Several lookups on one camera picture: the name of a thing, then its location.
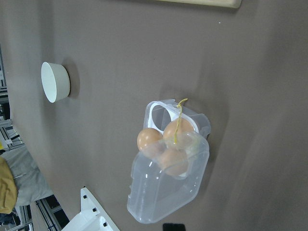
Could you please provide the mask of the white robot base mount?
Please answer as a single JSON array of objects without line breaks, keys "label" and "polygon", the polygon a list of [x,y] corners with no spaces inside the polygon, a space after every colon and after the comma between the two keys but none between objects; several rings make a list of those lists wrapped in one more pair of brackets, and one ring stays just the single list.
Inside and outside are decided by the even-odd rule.
[{"label": "white robot base mount", "polygon": [[97,199],[87,187],[80,190],[80,212],[63,231],[119,231]]}]

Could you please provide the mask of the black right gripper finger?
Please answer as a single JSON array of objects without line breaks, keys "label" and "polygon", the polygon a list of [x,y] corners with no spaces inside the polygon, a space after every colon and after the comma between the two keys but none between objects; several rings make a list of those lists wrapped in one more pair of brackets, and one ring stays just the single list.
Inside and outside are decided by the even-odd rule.
[{"label": "black right gripper finger", "polygon": [[163,231],[185,231],[185,225],[178,223],[164,223]]}]

